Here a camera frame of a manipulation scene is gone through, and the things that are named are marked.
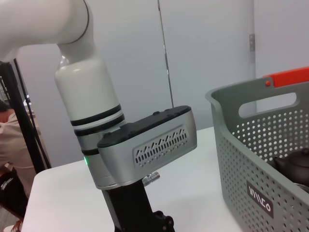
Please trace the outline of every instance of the door hinge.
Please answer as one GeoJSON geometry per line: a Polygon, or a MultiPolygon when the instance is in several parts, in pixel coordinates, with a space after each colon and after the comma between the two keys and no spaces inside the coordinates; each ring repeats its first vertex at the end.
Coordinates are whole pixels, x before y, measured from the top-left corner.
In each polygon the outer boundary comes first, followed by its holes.
{"type": "Polygon", "coordinates": [[[255,51],[255,34],[249,35],[249,40],[250,40],[250,51],[254,52],[255,51]]]}

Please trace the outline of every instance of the gray plastic basket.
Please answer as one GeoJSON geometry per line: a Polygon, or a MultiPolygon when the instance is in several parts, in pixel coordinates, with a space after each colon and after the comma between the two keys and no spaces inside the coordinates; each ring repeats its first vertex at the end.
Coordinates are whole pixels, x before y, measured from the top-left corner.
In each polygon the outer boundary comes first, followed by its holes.
{"type": "Polygon", "coordinates": [[[274,87],[266,77],[213,90],[206,99],[223,197],[242,229],[309,232],[309,194],[273,168],[275,156],[309,147],[309,82],[274,87]],[[291,106],[239,116],[245,103],[287,93],[297,95],[291,106]]]}

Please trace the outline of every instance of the hair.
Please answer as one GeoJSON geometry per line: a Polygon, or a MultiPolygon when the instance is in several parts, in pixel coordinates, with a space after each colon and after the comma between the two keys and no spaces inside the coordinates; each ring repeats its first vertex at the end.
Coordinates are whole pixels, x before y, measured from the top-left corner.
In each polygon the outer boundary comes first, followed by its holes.
{"type": "Polygon", "coordinates": [[[6,104],[5,102],[0,100],[0,113],[1,112],[6,112],[9,109],[11,109],[11,107],[8,104],[6,104]]]}

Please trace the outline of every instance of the orange handle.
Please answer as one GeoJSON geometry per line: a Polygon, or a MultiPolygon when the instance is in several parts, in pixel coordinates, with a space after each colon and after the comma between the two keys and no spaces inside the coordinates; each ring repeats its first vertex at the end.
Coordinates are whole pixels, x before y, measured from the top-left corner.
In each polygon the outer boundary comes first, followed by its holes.
{"type": "Polygon", "coordinates": [[[271,77],[274,87],[288,86],[309,81],[309,66],[299,69],[278,72],[264,77],[271,77]]]}

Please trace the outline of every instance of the metal connector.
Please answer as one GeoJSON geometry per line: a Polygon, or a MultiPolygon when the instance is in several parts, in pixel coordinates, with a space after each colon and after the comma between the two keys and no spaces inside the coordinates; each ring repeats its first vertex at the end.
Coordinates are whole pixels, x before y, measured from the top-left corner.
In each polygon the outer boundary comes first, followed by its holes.
{"type": "Polygon", "coordinates": [[[142,182],[144,184],[144,187],[150,185],[152,182],[156,181],[160,179],[160,174],[158,172],[154,172],[148,176],[146,176],[145,178],[143,178],[142,182]]]}

